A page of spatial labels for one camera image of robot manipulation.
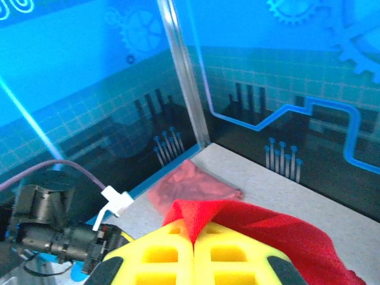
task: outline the gear graphic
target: gear graphic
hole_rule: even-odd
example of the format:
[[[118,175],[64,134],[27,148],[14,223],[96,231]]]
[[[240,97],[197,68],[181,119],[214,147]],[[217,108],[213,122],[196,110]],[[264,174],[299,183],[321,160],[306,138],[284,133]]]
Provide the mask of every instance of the gear graphic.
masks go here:
[[[368,56],[364,55],[357,44],[357,38],[364,39],[377,39],[375,42],[378,46],[374,46],[377,50],[380,49],[380,5],[378,2],[373,2],[377,7],[371,7],[372,0],[355,0],[360,1],[360,5],[366,8],[365,15],[360,20],[355,21],[349,27],[346,27],[346,2],[347,0],[336,1],[337,4],[330,6],[331,18],[328,23],[328,27],[332,28],[333,42],[332,45],[340,46],[343,51],[339,59],[341,61],[347,61],[351,59],[355,62],[356,67],[354,69],[355,74],[361,74],[364,70],[373,73],[373,82],[380,83],[380,62],[374,61]]]
[[[155,50],[163,38],[160,20],[144,9],[134,9],[120,15],[116,9],[110,8],[106,13],[106,22],[121,29],[122,41],[135,60]]]
[[[284,24],[300,24],[316,13],[321,0],[268,0],[270,11]]]
[[[135,61],[136,61],[136,58],[134,55],[127,55],[125,60],[127,61],[127,63],[129,64],[134,64]]]
[[[121,25],[121,15],[114,8],[109,8],[107,10],[104,20],[113,28],[119,27]]]

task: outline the blue wall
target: blue wall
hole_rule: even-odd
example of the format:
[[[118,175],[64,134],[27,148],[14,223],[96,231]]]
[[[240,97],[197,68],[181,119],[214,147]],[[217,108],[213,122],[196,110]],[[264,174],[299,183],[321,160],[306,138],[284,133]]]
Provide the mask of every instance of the blue wall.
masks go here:
[[[260,88],[270,112],[284,104],[299,105],[307,96],[350,104],[361,114],[359,139],[365,142],[355,157],[378,166],[380,2],[325,2],[188,0],[176,1],[176,6],[205,107],[202,68],[217,113],[229,106],[236,83],[242,86],[245,109],[246,86],[253,87],[255,112],[261,111]],[[308,148],[342,153],[341,139],[331,135],[344,138],[348,133],[340,123],[342,114],[322,111],[333,119],[311,117],[309,129],[316,133],[308,135]]]
[[[155,0],[36,1],[28,13],[4,3],[0,75],[29,112],[130,67],[129,55],[136,63],[168,49]],[[20,113],[0,96],[3,125]]]

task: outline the black metal part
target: black metal part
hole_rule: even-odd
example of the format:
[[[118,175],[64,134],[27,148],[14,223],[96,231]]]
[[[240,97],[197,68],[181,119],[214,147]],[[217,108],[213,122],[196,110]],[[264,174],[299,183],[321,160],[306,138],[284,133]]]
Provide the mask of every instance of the black metal part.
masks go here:
[[[122,264],[123,259],[121,257],[113,257],[103,261],[95,268],[84,285],[111,285]]]
[[[267,259],[282,285],[308,285],[291,262],[277,256],[269,256]]]
[[[19,254],[25,249],[52,254],[59,263],[83,261],[90,274],[108,252],[128,243],[116,226],[102,224],[95,232],[89,224],[69,222],[74,180],[66,173],[36,172],[24,184],[8,227],[9,250],[15,246]]]
[[[17,244],[32,251],[56,255],[58,261],[84,261],[91,243],[96,242],[97,232],[88,224],[68,226],[62,232],[46,224],[20,224]]]
[[[89,244],[87,257],[84,260],[82,273],[90,274],[108,252],[120,248],[128,241],[122,236],[122,230],[114,225],[103,224],[97,232],[95,242]]]
[[[75,180],[65,172],[45,170],[34,172],[24,183],[15,199],[8,240],[16,238],[21,223],[47,224],[58,230],[67,226]]]

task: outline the red cloth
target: red cloth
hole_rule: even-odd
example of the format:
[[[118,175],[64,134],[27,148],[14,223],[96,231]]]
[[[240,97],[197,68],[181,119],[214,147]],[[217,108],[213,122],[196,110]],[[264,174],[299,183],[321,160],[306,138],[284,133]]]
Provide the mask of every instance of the red cloth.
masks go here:
[[[163,225],[184,219],[194,243],[209,221],[284,252],[309,285],[365,285],[337,256],[322,230],[298,218],[234,200],[176,200]]]
[[[148,191],[148,199],[163,215],[176,199],[241,200],[242,198],[241,190],[220,182],[199,169],[191,160],[185,160]]]

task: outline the yellow gripper pad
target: yellow gripper pad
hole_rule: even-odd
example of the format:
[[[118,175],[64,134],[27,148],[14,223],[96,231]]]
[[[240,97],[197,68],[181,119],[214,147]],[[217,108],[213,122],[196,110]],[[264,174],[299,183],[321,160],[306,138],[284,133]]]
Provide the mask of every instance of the yellow gripper pad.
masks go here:
[[[106,255],[85,285],[307,285],[281,251],[215,223],[176,220]]]

